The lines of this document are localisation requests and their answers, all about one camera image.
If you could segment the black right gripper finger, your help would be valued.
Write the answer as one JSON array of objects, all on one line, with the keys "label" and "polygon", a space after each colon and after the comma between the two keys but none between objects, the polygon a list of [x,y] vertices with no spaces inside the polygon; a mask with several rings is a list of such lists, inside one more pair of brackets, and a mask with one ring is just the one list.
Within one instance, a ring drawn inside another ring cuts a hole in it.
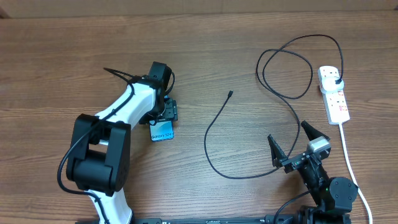
[{"label": "black right gripper finger", "polygon": [[310,141],[312,141],[316,138],[319,138],[319,137],[324,137],[327,141],[330,140],[330,138],[326,134],[323,134],[319,130],[315,129],[313,126],[311,126],[306,121],[301,122],[301,127],[303,127],[303,129]]},{"label": "black right gripper finger", "polygon": [[274,167],[282,167],[282,163],[287,160],[287,156],[280,148],[280,146],[276,143],[271,134],[268,135],[267,139],[271,149],[272,165]]}]

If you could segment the blue Samsung Galaxy smartphone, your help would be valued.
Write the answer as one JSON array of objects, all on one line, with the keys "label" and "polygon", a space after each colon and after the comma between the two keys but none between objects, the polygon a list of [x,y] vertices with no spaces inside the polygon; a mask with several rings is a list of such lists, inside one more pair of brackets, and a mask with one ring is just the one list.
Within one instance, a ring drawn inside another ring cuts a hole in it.
[{"label": "blue Samsung Galaxy smartphone", "polygon": [[174,129],[171,121],[150,121],[150,137],[154,142],[165,141],[174,138]]}]

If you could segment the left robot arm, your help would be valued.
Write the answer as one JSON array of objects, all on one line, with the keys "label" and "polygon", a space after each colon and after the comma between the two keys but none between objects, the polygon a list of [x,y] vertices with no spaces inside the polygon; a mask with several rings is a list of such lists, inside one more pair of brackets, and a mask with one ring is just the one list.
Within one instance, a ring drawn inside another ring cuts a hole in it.
[{"label": "left robot arm", "polygon": [[103,111],[75,120],[69,150],[60,161],[57,182],[70,194],[87,195],[97,223],[134,223],[124,185],[130,170],[131,134],[148,125],[152,141],[174,138],[177,103],[170,97],[175,74],[165,63],[153,62],[149,73],[135,76],[108,72],[126,82],[124,93]]}]

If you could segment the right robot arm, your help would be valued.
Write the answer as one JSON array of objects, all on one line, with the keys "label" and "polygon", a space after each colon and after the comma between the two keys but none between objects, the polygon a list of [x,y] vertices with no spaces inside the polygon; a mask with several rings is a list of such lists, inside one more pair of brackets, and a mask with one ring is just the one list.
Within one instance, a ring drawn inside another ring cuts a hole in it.
[{"label": "right robot arm", "polygon": [[[272,165],[285,173],[298,171],[307,191],[284,203],[274,215],[264,217],[266,223],[351,223],[349,212],[358,195],[358,186],[346,177],[329,177],[322,160],[331,152],[330,138],[306,121],[302,121],[309,142],[303,153],[288,158],[274,138],[267,137],[271,147]],[[295,214],[281,211],[297,199],[310,194],[315,206],[301,206]]]}]

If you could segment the white charger plug adapter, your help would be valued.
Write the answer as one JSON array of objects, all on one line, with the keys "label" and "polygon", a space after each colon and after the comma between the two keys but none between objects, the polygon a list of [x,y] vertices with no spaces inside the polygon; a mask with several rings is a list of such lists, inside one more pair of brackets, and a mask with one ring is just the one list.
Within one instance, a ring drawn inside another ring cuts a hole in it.
[{"label": "white charger plug adapter", "polygon": [[345,84],[344,81],[339,81],[340,79],[336,79],[335,77],[324,77],[320,81],[320,90],[323,94],[330,94],[336,91],[340,91],[344,88]]}]

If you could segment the white power strip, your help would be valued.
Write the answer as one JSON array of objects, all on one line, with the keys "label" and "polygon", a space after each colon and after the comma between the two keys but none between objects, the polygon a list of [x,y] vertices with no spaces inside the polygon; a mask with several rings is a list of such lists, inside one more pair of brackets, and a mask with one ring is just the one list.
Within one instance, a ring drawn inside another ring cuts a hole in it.
[{"label": "white power strip", "polygon": [[[322,66],[317,71],[319,83],[324,77],[335,77],[340,79],[339,71],[336,67]],[[350,120],[347,102],[343,89],[330,94],[323,94],[323,102],[325,105],[328,123],[331,125],[339,125]]]}]

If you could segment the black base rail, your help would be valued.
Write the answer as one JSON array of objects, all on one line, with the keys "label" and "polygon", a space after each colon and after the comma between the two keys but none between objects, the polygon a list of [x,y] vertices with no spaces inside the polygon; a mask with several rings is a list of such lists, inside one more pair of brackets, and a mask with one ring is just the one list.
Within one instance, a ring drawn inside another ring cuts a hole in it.
[{"label": "black base rail", "polygon": [[[135,219],[131,223],[135,224],[272,224],[273,215],[266,215],[264,218],[219,218],[213,220],[207,219],[174,219],[161,220],[160,218]],[[348,215],[339,218],[332,218],[315,214],[312,221],[306,221],[304,217],[298,215],[279,215],[277,224],[296,224],[296,223],[315,223],[315,224],[351,224]]]}]

